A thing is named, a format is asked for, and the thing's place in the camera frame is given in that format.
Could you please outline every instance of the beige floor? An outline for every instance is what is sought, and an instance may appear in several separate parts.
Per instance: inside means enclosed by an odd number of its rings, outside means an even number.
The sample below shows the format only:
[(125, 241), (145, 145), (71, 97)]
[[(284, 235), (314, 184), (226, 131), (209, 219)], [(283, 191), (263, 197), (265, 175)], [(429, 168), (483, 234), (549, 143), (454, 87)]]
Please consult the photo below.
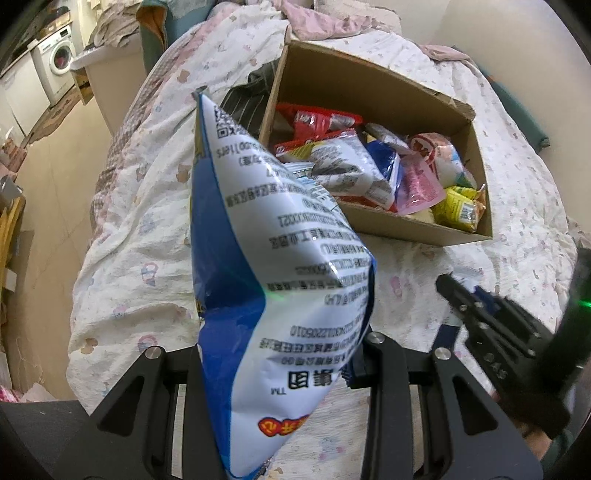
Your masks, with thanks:
[(20, 250), (11, 267), (17, 290), (2, 326), (14, 387), (39, 382), (73, 398), (65, 377), (72, 287), (91, 236), (90, 198), (111, 135), (96, 101), (79, 102), (49, 137), (29, 146), (17, 184), (27, 204)]

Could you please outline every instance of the rug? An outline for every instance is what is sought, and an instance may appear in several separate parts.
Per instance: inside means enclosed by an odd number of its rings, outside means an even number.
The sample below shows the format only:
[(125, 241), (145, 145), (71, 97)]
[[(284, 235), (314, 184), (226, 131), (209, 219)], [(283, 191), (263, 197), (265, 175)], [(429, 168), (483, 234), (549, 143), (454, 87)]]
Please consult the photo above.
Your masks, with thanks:
[(56, 131), (64, 118), (72, 111), (80, 100), (80, 92), (74, 86), (61, 98), (54, 107), (48, 108), (33, 127), (27, 144), (32, 144), (40, 138), (47, 137)]

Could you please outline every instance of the blue and white snack bag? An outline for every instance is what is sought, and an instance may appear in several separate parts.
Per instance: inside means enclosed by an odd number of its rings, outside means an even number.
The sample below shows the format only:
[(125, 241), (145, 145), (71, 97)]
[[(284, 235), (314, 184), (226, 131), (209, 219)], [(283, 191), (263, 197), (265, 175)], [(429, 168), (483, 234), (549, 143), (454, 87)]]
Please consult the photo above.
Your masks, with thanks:
[(319, 184), (196, 99), (191, 249), (207, 404), (229, 477), (252, 479), (359, 345), (374, 259)]

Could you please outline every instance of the bolt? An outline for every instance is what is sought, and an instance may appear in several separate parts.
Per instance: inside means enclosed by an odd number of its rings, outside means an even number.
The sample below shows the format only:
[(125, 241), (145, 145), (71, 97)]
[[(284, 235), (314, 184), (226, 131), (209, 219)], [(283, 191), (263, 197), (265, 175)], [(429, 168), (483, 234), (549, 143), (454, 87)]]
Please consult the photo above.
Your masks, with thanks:
[(379, 332), (369, 332), (366, 336), (365, 339), (369, 342), (369, 343), (383, 343), (384, 340), (386, 339), (386, 337), (379, 333)]
[(159, 346), (151, 346), (145, 350), (144, 355), (146, 356), (146, 358), (153, 360), (162, 355), (162, 349)]
[(439, 360), (449, 360), (452, 357), (452, 353), (442, 346), (435, 349), (435, 357)]

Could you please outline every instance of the bed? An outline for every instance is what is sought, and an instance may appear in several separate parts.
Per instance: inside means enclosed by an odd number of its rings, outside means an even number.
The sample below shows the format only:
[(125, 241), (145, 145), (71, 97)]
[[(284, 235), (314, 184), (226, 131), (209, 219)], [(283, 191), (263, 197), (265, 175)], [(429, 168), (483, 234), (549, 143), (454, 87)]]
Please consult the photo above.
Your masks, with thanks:
[[(160, 58), (113, 138), (93, 199), (95, 239), (74, 286), (67, 378), (91, 412), (144, 349), (195, 343), (199, 317), (190, 261), (192, 91), (219, 103), (250, 72), (279, 58), (287, 20), (267, 1), (227, 7)], [(320, 44), (365, 58), (470, 104), (489, 182), (494, 239), (437, 248), (362, 235), (376, 257), (372, 327), (427, 351), (450, 315), (435, 279), (451, 270), (509, 295), (554, 329), (576, 257), (556, 185), (469, 62), (430, 60), (412, 42), (371, 30)], [(463, 346), (456, 355), (490, 388)], [(358, 478), (367, 391), (339, 380), (277, 453), (269, 478)]]

